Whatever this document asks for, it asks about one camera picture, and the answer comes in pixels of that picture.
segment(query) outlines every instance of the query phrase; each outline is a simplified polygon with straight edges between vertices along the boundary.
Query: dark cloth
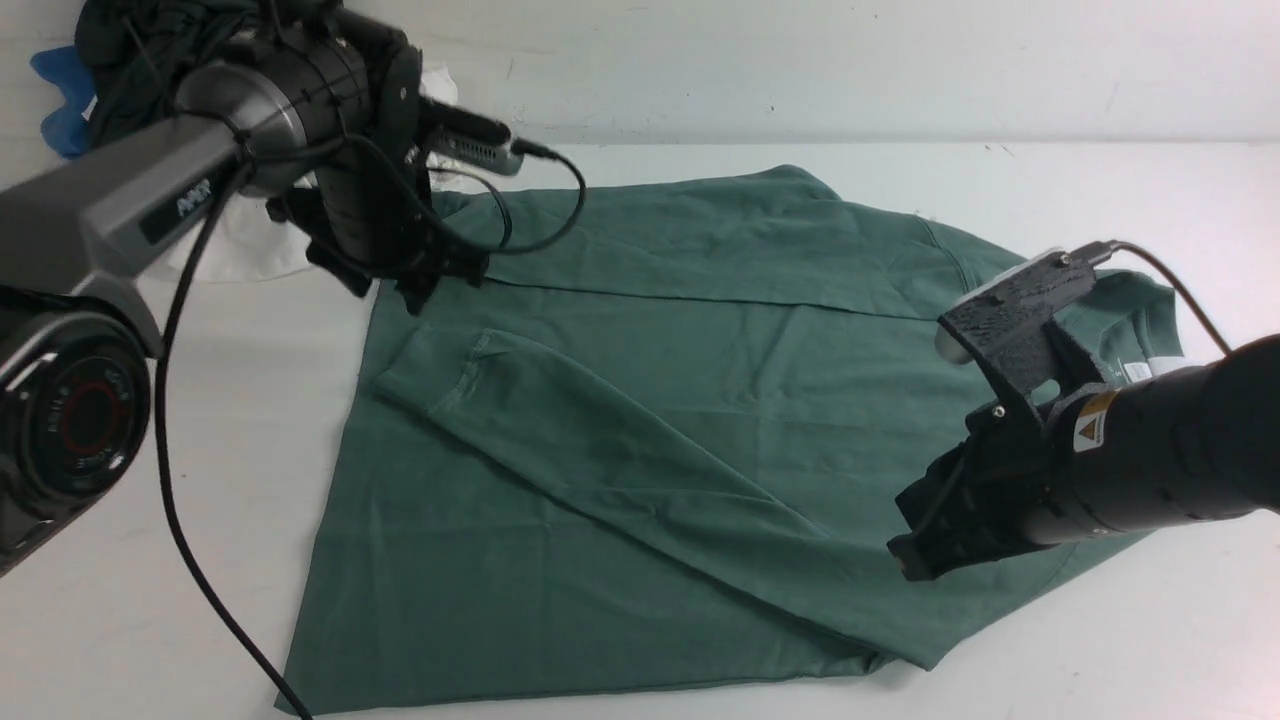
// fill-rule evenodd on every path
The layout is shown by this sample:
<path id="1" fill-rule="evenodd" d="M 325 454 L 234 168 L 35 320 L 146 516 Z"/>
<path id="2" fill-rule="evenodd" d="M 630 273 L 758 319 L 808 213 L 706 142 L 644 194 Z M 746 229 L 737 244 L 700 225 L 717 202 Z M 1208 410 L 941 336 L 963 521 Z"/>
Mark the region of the dark cloth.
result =
<path id="1" fill-rule="evenodd" d="M 138 51 L 125 18 L 159 78 Z M 256 0 L 87 0 L 76 23 L 76 51 L 97 91 L 88 118 L 90 146 L 100 147 L 168 117 L 165 96 L 256 19 Z"/>
<path id="2" fill-rule="evenodd" d="M 575 200 L 511 193 L 512 247 Z M 488 199 L 434 201 L 500 228 Z M 328 714 L 933 667 L 1137 539 L 934 583 L 884 547 L 991 400 L 937 316 L 1019 260 L 777 168 L 593 190 L 563 242 L 419 318 L 384 284 L 285 678 Z M 1059 320 L 1116 382 L 1180 355 L 1142 275 Z"/>

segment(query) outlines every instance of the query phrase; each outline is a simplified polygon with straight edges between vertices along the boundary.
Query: white table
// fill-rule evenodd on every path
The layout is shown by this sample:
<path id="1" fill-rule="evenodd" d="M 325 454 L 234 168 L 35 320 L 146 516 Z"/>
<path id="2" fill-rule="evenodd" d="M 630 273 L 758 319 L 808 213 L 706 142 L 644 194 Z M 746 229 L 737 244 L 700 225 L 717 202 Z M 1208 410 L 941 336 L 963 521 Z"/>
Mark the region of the white table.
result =
<path id="1" fill-rule="evenodd" d="M 792 163 L 849 200 L 1024 254 L 1123 236 L 1157 251 L 1239 343 L 1280 332 L 1280 149 L 568 147 L 596 184 Z M 524 184 L 558 184 L 530 168 Z M 145 281 L 157 304 L 172 286 Z M 369 305 L 319 272 L 198 286 L 170 387 L 179 510 L 197 557 L 284 661 Z M 1180 316 L 1193 356 L 1207 338 Z M 960 418 L 956 419 L 957 433 Z M 274 691 L 172 547 L 150 443 L 97 507 L 0 580 L 0 717 L 268 720 Z M 886 512 L 893 512 L 886 507 Z M 1280 520 L 1160 533 L 956 648 L 933 673 L 375 711 L 374 719 L 1280 717 Z"/>

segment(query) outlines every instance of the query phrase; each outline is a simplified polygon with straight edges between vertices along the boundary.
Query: sleeve cuff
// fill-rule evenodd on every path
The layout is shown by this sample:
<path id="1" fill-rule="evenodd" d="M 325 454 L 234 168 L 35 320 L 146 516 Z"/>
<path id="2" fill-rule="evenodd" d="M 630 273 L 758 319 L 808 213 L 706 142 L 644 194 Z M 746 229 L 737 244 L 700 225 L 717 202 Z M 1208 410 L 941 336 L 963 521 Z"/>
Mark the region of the sleeve cuff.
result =
<path id="1" fill-rule="evenodd" d="M 374 380 L 378 396 L 431 416 L 467 395 L 490 331 L 444 331 L 422 325 L 392 366 Z"/>

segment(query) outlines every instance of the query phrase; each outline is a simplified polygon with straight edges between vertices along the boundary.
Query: warning label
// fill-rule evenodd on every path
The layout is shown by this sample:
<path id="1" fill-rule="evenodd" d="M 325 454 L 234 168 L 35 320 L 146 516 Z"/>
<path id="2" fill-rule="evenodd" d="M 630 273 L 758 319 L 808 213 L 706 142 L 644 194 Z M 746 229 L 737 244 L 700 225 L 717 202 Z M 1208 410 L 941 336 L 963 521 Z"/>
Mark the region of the warning label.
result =
<path id="1" fill-rule="evenodd" d="M 1115 400 L 1115 392 L 1103 392 L 1093 396 L 1080 409 L 1080 415 L 1075 419 L 1075 436 L 1071 447 L 1076 452 L 1097 450 L 1106 442 L 1107 410 Z"/>

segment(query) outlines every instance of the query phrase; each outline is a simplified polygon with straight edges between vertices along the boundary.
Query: white wall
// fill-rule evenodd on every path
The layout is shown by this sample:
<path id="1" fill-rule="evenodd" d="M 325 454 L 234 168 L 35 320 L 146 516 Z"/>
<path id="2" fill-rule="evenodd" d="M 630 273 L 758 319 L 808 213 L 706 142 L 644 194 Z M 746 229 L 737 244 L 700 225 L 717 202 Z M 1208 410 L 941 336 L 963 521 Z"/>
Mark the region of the white wall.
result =
<path id="1" fill-rule="evenodd" d="M 558 142 L 1280 137 L 1275 0 L 347 0 Z"/>

